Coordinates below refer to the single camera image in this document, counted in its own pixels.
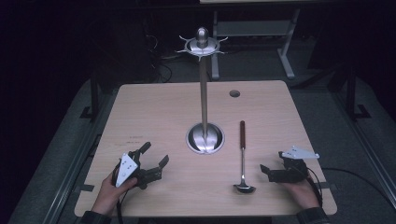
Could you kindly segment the person's right hand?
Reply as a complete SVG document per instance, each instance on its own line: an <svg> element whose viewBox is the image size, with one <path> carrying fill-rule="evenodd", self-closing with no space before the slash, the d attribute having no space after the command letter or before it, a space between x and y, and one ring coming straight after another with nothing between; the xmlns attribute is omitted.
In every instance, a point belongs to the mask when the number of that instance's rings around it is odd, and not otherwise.
<svg viewBox="0 0 396 224"><path fill-rule="evenodd" d="M288 191L302 209L319 207L316 193L307 180L297 183L281 183L281 186Z"/></svg>

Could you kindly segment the ladle with reddish brown handle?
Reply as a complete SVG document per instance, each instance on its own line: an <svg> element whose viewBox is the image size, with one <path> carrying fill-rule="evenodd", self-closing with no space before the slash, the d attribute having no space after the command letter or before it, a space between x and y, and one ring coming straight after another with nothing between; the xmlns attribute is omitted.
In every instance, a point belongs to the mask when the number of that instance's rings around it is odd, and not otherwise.
<svg viewBox="0 0 396 224"><path fill-rule="evenodd" d="M256 188L246 183L246 163L245 163L245 150L246 150L246 123L240 121L240 150L241 150L241 178L240 183L235 184L235 189L242 194L252 194Z"/></svg>

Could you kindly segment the person's left hand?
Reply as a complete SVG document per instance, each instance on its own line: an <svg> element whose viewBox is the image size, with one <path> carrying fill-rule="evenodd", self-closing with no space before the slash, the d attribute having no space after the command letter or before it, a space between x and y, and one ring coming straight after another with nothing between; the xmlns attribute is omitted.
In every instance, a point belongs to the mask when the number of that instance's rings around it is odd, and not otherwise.
<svg viewBox="0 0 396 224"><path fill-rule="evenodd" d="M112 185L112 175L109 175L102 182L99 193L92 206L92 211L110 217L120 196L127 190L132 189L137 183L136 178L126 180L119 187Z"/></svg>

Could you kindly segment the black metal stand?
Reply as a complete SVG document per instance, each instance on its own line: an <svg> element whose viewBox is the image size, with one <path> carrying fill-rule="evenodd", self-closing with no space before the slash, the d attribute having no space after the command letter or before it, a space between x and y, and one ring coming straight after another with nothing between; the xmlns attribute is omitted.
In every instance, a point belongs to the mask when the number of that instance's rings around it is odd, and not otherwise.
<svg viewBox="0 0 396 224"><path fill-rule="evenodd" d="M80 114L81 119L90 119L94 121L99 113L99 87L95 77L90 79L91 84L91 105L85 106Z"/></svg>
<svg viewBox="0 0 396 224"><path fill-rule="evenodd" d="M340 93L346 89L345 111L353 120L369 119L371 115L364 105L356 104L357 76L355 69L348 65L339 63L332 68L332 78L327 86L330 92Z"/></svg>

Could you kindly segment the white-framed desk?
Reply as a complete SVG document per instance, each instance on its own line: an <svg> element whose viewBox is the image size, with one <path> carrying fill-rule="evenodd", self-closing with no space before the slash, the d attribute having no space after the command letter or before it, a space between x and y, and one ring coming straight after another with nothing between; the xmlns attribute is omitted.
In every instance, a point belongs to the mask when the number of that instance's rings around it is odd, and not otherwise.
<svg viewBox="0 0 396 224"><path fill-rule="evenodd" d="M217 10L213 13L213 37L244 37L244 36L271 36L282 37L284 43L277 50L279 60L288 79L294 79L295 75L290 65L287 53L290 47L294 30L300 15L300 9L295 8L289 20L261 20L261 21L222 21L219 19Z"/></svg>

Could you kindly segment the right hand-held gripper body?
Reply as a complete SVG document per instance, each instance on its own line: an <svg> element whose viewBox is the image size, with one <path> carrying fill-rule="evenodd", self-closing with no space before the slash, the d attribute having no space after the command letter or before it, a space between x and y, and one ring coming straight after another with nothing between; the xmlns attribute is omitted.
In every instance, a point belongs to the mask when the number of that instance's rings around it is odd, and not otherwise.
<svg viewBox="0 0 396 224"><path fill-rule="evenodd" d="M283 170L271 170L267 175L270 182L297 183L308 177L308 169L304 159L318 159L319 154L313 151L291 147L284 152Z"/></svg>

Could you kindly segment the silver metal utensil rack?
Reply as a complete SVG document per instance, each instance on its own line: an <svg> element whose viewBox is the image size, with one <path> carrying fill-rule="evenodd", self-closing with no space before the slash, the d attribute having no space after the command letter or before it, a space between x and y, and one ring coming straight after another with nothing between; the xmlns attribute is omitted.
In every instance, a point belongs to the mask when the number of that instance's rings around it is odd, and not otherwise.
<svg viewBox="0 0 396 224"><path fill-rule="evenodd" d="M189 128L186 134L186 143L189 149L200 155L210 155L219 151L224 142L224 131L217 124L208 121L208 93L207 93L207 59L219 53L219 41L209 36L205 27L200 27L193 38L180 39L185 41L181 52L198 58L199 86L201 102L201 122Z"/></svg>

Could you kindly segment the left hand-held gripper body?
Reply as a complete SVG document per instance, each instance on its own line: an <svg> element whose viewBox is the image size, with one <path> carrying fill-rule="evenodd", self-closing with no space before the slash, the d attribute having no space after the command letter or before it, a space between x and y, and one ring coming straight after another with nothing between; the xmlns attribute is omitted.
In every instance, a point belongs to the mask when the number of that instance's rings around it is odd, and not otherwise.
<svg viewBox="0 0 396 224"><path fill-rule="evenodd" d="M112 185L119 188L126 180L136 178L136 187L145 189L148 184L160 180L163 172L163 162L157 167L145 170L141 168L140 156L142 152L136 150L124 153L116 165L112 175Z"/></svg>

